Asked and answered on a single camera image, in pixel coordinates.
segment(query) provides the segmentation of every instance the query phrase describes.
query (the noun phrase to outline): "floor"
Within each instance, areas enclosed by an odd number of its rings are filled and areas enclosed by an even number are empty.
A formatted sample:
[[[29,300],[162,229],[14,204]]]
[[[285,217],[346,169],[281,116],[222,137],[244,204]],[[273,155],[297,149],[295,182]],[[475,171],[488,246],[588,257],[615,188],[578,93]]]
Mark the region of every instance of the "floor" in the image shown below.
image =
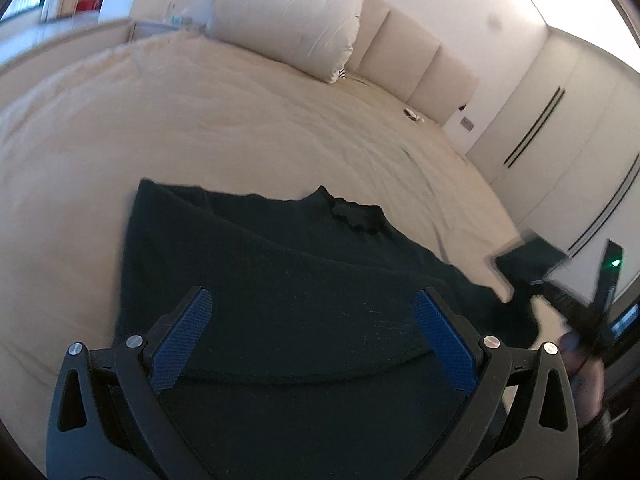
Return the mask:
[[[49,41],[76,28],[97,25],[99,15],[100,12],[82,12],[71,18],[41,23],[0,42],[0,67],[44,41]]]

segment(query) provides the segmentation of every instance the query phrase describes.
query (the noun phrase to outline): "white wardrobe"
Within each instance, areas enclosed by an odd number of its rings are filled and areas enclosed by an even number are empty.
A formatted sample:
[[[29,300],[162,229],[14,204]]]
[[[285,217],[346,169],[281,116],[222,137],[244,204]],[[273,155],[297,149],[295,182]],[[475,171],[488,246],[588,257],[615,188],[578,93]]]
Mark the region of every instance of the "white wardrobe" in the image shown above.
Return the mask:
[[[552,29],[468,153],[521,232],[572,259],[554,278],[590,300],[607,238],[625,248],[618,295],[640,272],[640,75]]]

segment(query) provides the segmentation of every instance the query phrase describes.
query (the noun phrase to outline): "metal screw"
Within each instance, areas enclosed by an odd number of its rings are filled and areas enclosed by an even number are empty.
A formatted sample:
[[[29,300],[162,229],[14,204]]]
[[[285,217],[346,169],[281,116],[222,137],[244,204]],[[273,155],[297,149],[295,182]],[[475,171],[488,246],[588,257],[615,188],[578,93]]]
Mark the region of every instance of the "metal screw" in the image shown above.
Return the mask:
[[[558,347],[553,343],[545,343],[544,344],[545,352],[551,355],[556,355],[558,353]]]
[[[127,346],[129,348],[138,348],[140,345],[142,345],[142,336],[132,335],[127,339]]]
[[[69,347],[69,353],[71,355],[78,355],[82,351],[82,343],[73,343]]]
[[[500,346],[500,340],[495,335],[488,335],[484,338],[484,345],[487,348],[496,349]]]

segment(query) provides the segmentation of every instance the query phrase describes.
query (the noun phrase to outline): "light switch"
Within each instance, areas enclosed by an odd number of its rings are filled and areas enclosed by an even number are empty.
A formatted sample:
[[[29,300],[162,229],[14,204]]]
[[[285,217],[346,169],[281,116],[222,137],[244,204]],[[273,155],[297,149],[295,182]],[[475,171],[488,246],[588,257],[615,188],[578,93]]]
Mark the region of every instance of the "light switch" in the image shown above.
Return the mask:
[[[462,124],[462,127],[467,131],[473,130],[474,126],[476,126],[471,122],[471,120],[468,117],[463,117],[462,120],[460,121],[460,124]]]

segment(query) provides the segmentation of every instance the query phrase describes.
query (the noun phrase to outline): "upholstered headboard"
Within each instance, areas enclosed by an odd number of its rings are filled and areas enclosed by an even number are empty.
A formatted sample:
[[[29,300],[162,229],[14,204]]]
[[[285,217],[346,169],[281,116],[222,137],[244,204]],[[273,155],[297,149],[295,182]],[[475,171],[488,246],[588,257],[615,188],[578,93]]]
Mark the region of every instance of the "upholstered headboard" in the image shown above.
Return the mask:
[[[465,106],[478,78],[417,22],[382,0],[364,0],[346,69],[444,124]]]

